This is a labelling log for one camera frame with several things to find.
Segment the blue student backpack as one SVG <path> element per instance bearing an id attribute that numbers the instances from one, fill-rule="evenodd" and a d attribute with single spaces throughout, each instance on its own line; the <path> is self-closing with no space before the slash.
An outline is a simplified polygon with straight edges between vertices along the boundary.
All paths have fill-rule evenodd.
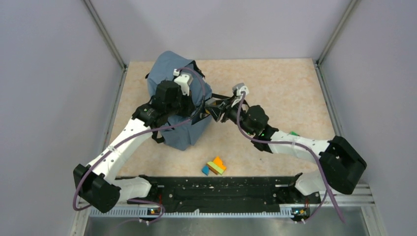
<path id="1" fill-rule="evenodd" d="M 194 60 L 186 59 L 172 51 L 163 52 L 146 76 L 149 95 L 155 95 L 157 85 L 160 82 L 164 80 L 172 81 L 174 79 L 174 70 L 182 67 L 187 67 L 188 69 L 185 70 L 185 73 L 193 77 L 190 85 L 190 95 L 196 108 L 200 106 L 202 96 L 205 96 L 205 101 L 211 98 L 227 98 L 224 95 L 212 92 L 210 85 L 205 81 L 205 75 Z M 172 129 L 161 130 L 160 134 L 164 144 L 178 150 L 186 150 L 189 146 L 196 144 L 212 120 L 213 118 L 210 115 L 201 111 L 192 121 Z"/>

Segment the green cap black marker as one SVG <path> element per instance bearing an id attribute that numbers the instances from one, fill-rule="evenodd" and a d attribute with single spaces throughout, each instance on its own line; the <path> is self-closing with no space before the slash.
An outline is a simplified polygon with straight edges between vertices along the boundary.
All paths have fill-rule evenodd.
<path id="1" fill-rule="evenodd" d="M 294 135 L 294 136 L 300 136 L 298 133 L 291 131 L 289 134 Z"/>

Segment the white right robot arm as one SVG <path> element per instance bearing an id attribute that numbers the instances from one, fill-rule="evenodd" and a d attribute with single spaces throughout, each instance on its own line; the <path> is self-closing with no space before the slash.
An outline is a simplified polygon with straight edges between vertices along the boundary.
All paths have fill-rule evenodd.
<path id="1" fill-rule="evenodd" d="M 283 132 L 268 124 L 269 117 L 259 105 L 244 110 L 234 98 L 212 98 L 205 109 L 216 121 L 230 120 L 236 124 L 259 151 L 288 154 L 317 164 L 318 170 L 298 175 L 294 186 L 288 189 L 289 198 L 295 203 L 301 203 L 312 193 L 330 189 L 350 195 L 367 167 L 345 138 L 317 140 Z"/>

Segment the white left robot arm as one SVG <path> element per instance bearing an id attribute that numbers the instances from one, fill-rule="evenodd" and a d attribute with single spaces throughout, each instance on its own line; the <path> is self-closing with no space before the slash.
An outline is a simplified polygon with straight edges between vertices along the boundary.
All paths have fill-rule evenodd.
<path id="1" fill-rule="evenodd" d="M 185 76 L 160 82 L 149 102 L 135 110 L 114 141 L 86 166 L 79 164 L 73 170 L 75 211 L 84 210 L 78 207 L 78 197 L 102 213 L 110 211 L 119 201 L 141 198 L 145 203 L 152 203 L 157 199 L 158 191 L 148 180 L 142 177 L 117 179 L 117 174 L 135 150 L 154 132 L 168 129 L 165 124 L 169 117 L 186 117 L 185 121 L 174 127 L 191 121 L 195 110 L 191 83 L 192 79 Z"/>

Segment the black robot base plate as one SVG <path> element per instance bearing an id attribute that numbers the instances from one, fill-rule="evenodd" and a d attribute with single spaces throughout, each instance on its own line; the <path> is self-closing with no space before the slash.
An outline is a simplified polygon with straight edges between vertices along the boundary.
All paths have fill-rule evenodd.
<path id="1" fill-rule="evenodd" d="M 279 212 L 284 204 L 321 202 L 319 193 L 304 196 L 293 177 L 148 177 L 144 200 L 157 202 L 167 213 Z"/>

